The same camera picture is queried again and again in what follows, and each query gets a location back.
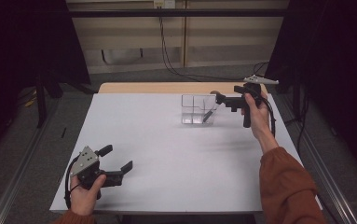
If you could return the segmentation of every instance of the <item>black cable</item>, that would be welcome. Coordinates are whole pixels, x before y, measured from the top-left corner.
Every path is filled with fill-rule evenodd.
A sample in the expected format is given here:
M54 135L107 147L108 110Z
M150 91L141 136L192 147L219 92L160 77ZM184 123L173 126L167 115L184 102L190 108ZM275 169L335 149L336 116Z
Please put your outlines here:
M256 65L254 65L254 75L260 76L260 75L257 74L257 72L259 72L259 70L260 70L265 64L268 64L268 62L257 63Z
M69 175L71 172L71 168L73 168L74 163L78 160L79 156L75 157L70 165L67 168L67 172L65 173L65 195L64 195L64 200L65 204L67 205L67 208L71 208L71 191L68 189L68 180L69 180Z
M296 151L297 151L297 154L299 157L301 157L301 155L300 155L300 141L301 141L301 138L303 136L303 132L304 132L304 129L306 126L306 116L307 116L308 111L309 111L309 92L307 89L305 89L304 97L303 97L303 106L302 106L302 110L300 112L302 127L300 128L300 133L299 133L299 136L297 138L297 143L296 143Z
M260 98L262 100L262 102L266 105L266 107L268 108L268 113L270 115L270 121L271 121L271 133L273 134L273 136L276 136L276 120L274 118L274 111L273 111L273 107L271 106L270 102L268 101L268 99L264 98L262 95L258 94L256 91L253 91L250 88L245 88L247 91L250 91L251 93L255 94L258 98Z
M228 78L228 77L210 77L210 76L192 75L192 74L183 75L183 74L180 74L179 72L177 72L173 68L173 66L172 66L172 64L170 62L169 54L167 53L167 46L166 46L166 41L165 41L165 38L164 38L164 26L163 26L162 17L159 17L159 23L160 23L160 36L161 36L161 53L162 53L162 56L163 56L164 65L165 65L165 67L167 68L167 70L169 72L171 72L172 74L175 74L177 76L186 77L186 78L189 78L189 79L197 81L197 82L201 82L201 81L198 80L198 79L195 79L193 77L207 77L207 78L222 79L222 80L229 80L229 81L244 80L244 77L243 78Z
M77 184L75 187L73 187L73 188L70 190L70 193L71 193L74 189L76 189L77 187L79 187L81 184L82 184L82 183L79 182L79 184Z

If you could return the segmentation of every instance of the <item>dark backdrop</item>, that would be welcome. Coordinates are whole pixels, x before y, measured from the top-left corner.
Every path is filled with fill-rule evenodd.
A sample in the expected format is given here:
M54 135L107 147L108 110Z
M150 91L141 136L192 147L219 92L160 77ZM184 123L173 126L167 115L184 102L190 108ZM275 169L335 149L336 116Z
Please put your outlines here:
M18 93L35 76L89 83L89 74L64 0L0 0L0 136L14 118Z
M289 8L306 13L284 19L267 77L280 91L299 78L357 159L357 1L291 0Z

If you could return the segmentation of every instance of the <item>white table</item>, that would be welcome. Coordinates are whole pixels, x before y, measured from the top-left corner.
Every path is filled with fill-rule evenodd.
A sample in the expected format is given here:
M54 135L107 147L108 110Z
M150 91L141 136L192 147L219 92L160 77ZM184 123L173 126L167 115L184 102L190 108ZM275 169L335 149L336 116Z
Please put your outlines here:
M111 144L114 151L101 158L101 169L115 171L133 161L121 187L102 189L96 212L242 214L262 210L261 149L251 129L242 127L240 111L232 113L221 105L213 126L182 124L181 95L94 95L71 159L84 146L97 150ZM277 120L277 141L299 160L271 95L268 99ZM63 182L51 211L67 209Z

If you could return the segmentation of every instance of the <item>transparent container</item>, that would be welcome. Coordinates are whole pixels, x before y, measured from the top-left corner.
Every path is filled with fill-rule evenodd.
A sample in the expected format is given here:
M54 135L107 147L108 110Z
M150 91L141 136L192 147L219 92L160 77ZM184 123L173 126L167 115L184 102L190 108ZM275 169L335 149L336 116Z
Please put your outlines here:
M213 124L217 104L215 95L182 95L182 123Z

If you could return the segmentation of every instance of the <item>hand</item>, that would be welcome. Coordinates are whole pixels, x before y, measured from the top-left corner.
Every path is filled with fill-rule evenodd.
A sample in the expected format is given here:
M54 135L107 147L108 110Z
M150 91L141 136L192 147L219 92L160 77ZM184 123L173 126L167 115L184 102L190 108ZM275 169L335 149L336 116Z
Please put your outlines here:
M265 99L268 98L264 92L261 92L261 96ZM260 106L256 106L254 98L249 93L245 93L245 101L250 107L249 113L251 113L251 129L253 135L259 141L260 147L265 154L279 146L268 127L268 107L263 102ZM242 109L241 114L245 116L245 113L248 113L248 111Z
M80 181L75 175L71 177L71 211L80 216L90 216L96 205L97 193L105 182L106 175L99 175L91 189L87 190L77 186Z
M261 91L260 95L267 99L268 96ZM245 113L251 114L251 129L253 131L254 137L259 139L259 135L263 134L265 129L269 129L268 127L268 107L265 103L261 103L260 106L256 106L254 98L250 93L245 93L245 101L250 107L251 111L241 110L241 114L245 116Z

